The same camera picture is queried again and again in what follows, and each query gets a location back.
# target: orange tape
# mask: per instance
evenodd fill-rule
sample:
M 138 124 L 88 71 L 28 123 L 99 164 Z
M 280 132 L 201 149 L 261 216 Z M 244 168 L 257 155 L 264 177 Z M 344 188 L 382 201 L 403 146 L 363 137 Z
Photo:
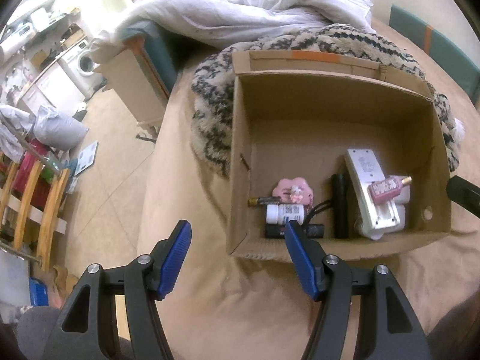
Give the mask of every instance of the orange tape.
M 428 55 L 430 54 L 431 30 L 433 30 L 433 27 L 427 24 L 425 27 L 425 37 L 423 38 L 423 51 Z
M 133 38 L 129 38 L 123 41 L 123 44 L 136 55 L 142 55 L 143 45 L 145 44 L 145 37 L 143 35 L 136 35 Z
M 306 59 L 309 61 L 320 62 L 334 62 L 341 63 L 339 54 L 333 54 L 331 52 L 318 52 L 318 51 L 306 51 L 306 50 L 292 50 L 292 56 L 295 59 Z

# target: black and white blanket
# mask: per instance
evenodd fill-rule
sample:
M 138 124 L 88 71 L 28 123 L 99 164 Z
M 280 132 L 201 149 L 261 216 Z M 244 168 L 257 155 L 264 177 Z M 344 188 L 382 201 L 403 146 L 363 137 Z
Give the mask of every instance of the black and white blanket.
M 312 50 L 354 56 L 390 65 L 425 80 L 418 62 L 394 43 L 377 34 L 365 33 L 347 24 L 310 28 L 273 39 L 236 43 L 205 59 L 195 72 L 191 89 L 195 113 L 191 145 L 196 155 L 217 173 L 228 177 L 232 139 L 233 85 L 232 52 L 240 50 Z M 450 171 L 457 169 L 455 118 L 445 95 L 433 86 L 435 110 L 440 120 Z

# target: gold bottle cap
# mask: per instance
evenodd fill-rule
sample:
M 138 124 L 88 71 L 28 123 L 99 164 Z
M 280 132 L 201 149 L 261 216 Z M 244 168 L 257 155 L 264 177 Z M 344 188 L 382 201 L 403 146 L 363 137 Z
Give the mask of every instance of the gold bottle cap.
M 404 179 L 402 179 L 402 185 L 405 186 L 405 185 L 410 185 L 412 183 L 412 178 L 410 176 L 408 177 L 405 177 Z

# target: plastic bag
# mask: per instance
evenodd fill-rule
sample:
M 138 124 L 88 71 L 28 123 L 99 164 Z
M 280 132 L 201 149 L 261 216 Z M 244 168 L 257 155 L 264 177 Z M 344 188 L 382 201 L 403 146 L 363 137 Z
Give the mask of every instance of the plastic bag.
M 66 151 L 82 142 L 88 128 L 57 108 L 41 105 L 33 132 L 43 144 Z
M 0 105 L 0 112 L 10 120 L 11 125 L 15 127 L 17 131 L 23 129 L 28 132 L 32 128 L 33 117 L 28 112 L 7 104 Z
M 4 125 L 0 123 L 0 150 L 13 162 L 17 164 L 22 160 L 23 152 L 25 151 L 15 138 L 15 136 L 8 131 Z

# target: beige bed sheet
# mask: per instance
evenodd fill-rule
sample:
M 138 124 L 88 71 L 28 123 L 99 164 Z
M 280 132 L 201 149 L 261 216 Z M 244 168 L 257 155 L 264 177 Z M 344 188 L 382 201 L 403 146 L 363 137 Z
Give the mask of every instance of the beige bed sheet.
M 427 79 L 450 99 L 462 120 L 457 174 L 480 185 L 480 116 L 468 96 L 424 52 L 392 28 L 374 28 L 411 53 Z M 229 182 L 198 161 L 190 149 L 193 93 L 190 82 L 202 59 L 193 58 L 170 97 L 153 154 L 138 253 L 167 238 L 179 219 L 193 229 L 193 240 L 174 291 L 158 304 L 165 334 L 176 359 L 300 359 L 316 318 L 291 264 L 247 261 L 227 256 L 225 233 Z M 384 258 L 395 273 L 426 332 L 455 305 L 475 293 L 480 280 L 480 220 L 456 204 L 451 236 L 421 249 Z M 379 261 L 361 261 L 373 267 Z M 342 353 L 351 359 L 358 324 L 354 297 Z

